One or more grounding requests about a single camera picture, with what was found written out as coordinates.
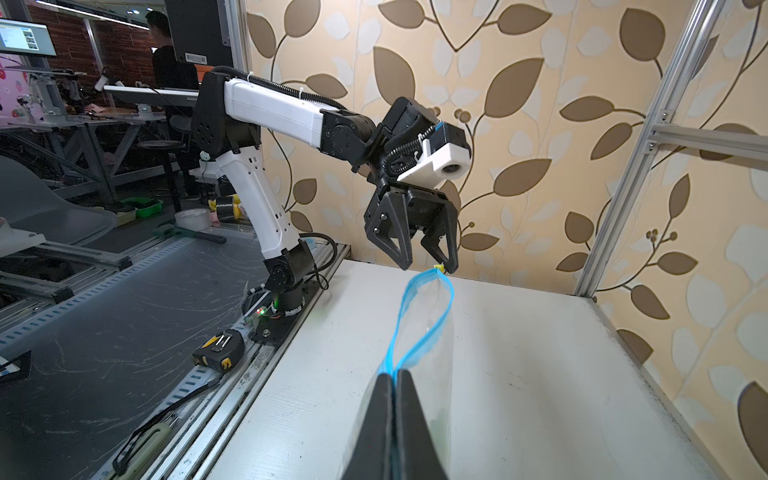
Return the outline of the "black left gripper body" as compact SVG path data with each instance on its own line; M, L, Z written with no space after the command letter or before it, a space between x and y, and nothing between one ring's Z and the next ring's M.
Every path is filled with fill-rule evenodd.
M458 210L439 192L459 177L459 130L413 99L399 97L361 140L359 163L376 186L373 234L410 239L422 231L437 240L457 233Z

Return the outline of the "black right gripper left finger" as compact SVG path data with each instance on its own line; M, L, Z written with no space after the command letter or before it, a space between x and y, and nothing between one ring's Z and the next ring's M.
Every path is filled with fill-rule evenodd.
M391 478L393 425L393 380L389 374L379 373L360 404L344 457L342 479Z

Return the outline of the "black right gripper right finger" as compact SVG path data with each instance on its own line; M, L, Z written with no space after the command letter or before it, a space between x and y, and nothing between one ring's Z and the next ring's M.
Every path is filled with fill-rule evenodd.
M411 373L397 374L397 478L446 479Z

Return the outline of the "clear zip bag blue zipper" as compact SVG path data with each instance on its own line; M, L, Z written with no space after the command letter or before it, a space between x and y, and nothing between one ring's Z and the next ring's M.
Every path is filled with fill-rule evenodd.
M411 373L432 442L446 471L451 453L454 287L436 266L414 276L402 296L394 333L380 371L394 381Z

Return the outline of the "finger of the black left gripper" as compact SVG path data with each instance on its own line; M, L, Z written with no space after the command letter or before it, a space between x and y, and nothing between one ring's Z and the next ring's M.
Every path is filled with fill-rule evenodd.
M413 262L411 233L405 197L400 190L377 191L364 214L367 239L399 268Z
M459 267L458 211L449 202L441 202L431 208L423 225L421 245L441 264L445 271L453 274Z

